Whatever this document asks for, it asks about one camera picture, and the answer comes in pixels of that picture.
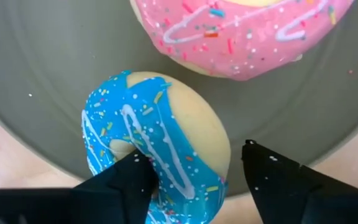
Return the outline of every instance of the pink icing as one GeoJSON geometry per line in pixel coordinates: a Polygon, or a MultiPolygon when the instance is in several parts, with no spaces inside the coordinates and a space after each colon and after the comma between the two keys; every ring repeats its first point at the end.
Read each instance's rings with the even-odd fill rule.
{"type": "Polygon", "coordinates": [[[353,2],[283,0],[250,7],[216,0],[136,1],[161,53],[234,80],[291,62],[321,40],[353,2]]]}

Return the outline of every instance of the blue frosted donut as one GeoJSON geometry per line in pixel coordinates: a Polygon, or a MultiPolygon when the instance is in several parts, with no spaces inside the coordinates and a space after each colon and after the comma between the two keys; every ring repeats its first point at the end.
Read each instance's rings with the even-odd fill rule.
{"type": "Polygon", "coordinates": [[[198,157],[178,125],[167,94],[171,83],[153,77],[128,88],[130,74],[111,77],[86,101],[82,127],[91,172],[117,161],[109,147],[113,139],[133,144],[159,177],[146,223],[209,223],[223,204],[227,183],[198,157]]]}

